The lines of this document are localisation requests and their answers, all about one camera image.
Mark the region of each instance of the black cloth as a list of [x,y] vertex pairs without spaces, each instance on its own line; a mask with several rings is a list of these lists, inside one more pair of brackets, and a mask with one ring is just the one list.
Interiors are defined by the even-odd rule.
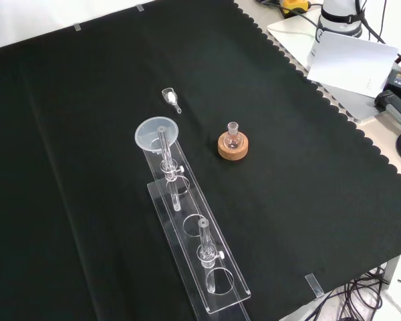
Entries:
[[19,58],[0,50],[0,321],[95,320]]
[[[307,274],[329,291],[401,253],[401,176],[251,19],[231,0],[143,6],[11,50],[98,320],[193,319],[134,142],[153,116],[178,124],[253,294],[252,321],[314,299]],[[181,115],[163,101],[166,87]],[[235,163],[217,152],[229,121],[250,142]]]

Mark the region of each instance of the glass tube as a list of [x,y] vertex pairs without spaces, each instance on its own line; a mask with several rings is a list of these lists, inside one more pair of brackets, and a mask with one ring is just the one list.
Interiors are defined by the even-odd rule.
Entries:
[[181,210],[180,197],[178,196],[178,189],[176,187],[176,168],[172,162],[171,151],[168,143],[168,135],[166,134],[166,127],[160,126],[158,128],[158,135],[160,146],[162,148],[163,167],[165,170],[165,178],[169,184],[169,191],[171,194],[172,205],[176,212]]

